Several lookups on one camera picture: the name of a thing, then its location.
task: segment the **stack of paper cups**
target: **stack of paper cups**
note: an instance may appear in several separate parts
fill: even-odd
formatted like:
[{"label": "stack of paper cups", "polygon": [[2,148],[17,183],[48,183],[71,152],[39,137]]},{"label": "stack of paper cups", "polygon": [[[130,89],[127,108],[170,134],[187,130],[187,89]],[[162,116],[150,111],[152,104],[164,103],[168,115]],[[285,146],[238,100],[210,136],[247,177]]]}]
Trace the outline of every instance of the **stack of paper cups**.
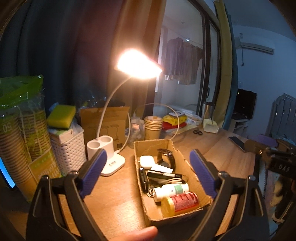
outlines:
[{"label": "stack of paper cups", "polygon": [[22,113],[20,116],[25,141],[34,161],[51,148],[44,110]]},{"label": "stack of paper cups", "polygon": [[162,118],[158,116],[147,116],[145,121],[145,140],[159,139],[161,128],[163,126]]},{"label": "stack of paper cups", "polygon": [[17,116],[7,116],[0,121],[1,159],[15,184],[29,200],[34,195],[37,182],[28,167],[31,158],[18,126]]}]

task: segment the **blue light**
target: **blue light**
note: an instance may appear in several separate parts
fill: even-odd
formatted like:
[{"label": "blue light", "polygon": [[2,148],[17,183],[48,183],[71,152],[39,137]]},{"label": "blue light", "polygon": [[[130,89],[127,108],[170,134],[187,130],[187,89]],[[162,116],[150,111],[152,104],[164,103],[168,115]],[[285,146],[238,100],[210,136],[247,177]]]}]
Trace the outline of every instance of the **blue light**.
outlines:
[{"label": "blue light", "polygon": [[8,174],[3,162],[2,162],[2,159],[0,158],[0,170],[1,172],[3,173],[3,176],[4,178],[6,179],[6,181],[8,182],[9,186],[11,188],[15,187],[15,183],[14,181],[11,179],[10,175]]}]

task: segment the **white cable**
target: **white cable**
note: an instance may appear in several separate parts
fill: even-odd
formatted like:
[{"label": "white cable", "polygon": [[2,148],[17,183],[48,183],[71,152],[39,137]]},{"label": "white cable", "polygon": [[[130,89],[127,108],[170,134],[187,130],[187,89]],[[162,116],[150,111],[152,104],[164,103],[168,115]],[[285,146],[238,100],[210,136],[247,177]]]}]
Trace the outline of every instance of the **white cable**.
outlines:
[{"label": "white cable", "polygon": [[172,179],[168,179],[168,180],[164,180],[159,182],[160,185],[165,185],[165,184],[183,184],[182,179],[181,178],[172,178]]},{"label": "white cable", "polygon": [[119,150],[116,150],[115,153],[118,154],[125,148],[125,146],[126,146],[126,144],[128,142],[130,134],[131,134],[131,117],[130,117],[129,112],[128,112],[128,137],[126,138],[126,141],[123,144],[122,148],[120,148]]},{"label": "white cable", "polygon": [[173,137],[170,139],[170,140],[172,140],[172,139],[177,135],[177,133],[178,133],[178,131],[179,131],[179,127],[180,127],[180,119],[179,119],[179,116],[178,116],[177,112],[176,112],[172,107],[170,107],[170,106],[168,106],[168,105],[166,105],[166,104],[162,104],[162,103],[148,103],[148,104],[142,104],[142,105],[139,105],[139,106],[135,109],[134,114],[136,113],[136,110],[137,110],[139,107],[141,107],[141,106],[146,106],[146,105],[153,105],[153,104],[158,104],[158,105],[165,106],[165,107],[171,109],[171,110],[175,113],[175,115],[177,116],[177,119],[178,119],[178,127],[177,127],[177,131],[176,131],[176,133],[175,133],[175,134],[173,135]]},{"label": "white cable", "polygon": [[127,82],[129,79],[131,78],[131,76],[128,76],[124,81],[122,81],[113,91],[112,93],[109,95],[108,99],[106,100],[106,103],[104,105],[104,108],[103,108],[103,111],[102,111],[102,115],[101,115],[101,119],[100,119],[100,123],[99,123],[99,127],[98,127],[98,131],[96,133],[96,140],[99,139],[99,136],[100,136],[100,130],[101,130],[101,127],[102,127],[102,123],[103,123],[103,119],[104,119],[104,115],[105,115],[105,112],[106,112],[106,109],[107,109],[107,106],[112,98],[112,96],[115,94],[115,92],[125,83]]}]

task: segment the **white woven basket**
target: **white woven basket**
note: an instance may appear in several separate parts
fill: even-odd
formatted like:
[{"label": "white woven basket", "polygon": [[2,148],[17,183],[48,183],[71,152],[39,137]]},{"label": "white woven basket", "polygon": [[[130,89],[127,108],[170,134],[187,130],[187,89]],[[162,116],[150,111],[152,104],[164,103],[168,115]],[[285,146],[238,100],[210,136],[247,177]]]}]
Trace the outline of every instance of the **white woven basket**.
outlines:
[{"label": "white woven basket", "polygon": [[64,176],[71,171],[78,171],[86,162],[83,131],[63,144],[53,139],[50,141],[59,169]]}]

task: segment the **yellow bottle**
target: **yellow bottle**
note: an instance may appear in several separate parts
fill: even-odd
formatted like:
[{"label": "yellow bottle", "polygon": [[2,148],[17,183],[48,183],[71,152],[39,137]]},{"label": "yellow bottle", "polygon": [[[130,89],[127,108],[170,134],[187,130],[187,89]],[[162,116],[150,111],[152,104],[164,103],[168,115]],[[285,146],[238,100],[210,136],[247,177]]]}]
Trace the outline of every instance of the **yellow bottle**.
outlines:
[{"label": "yellow bottle", "polygon": [[161,201],[161,212],[164,218],[196,210],[200,207],[198,196],[193,192],[164,197]]}]

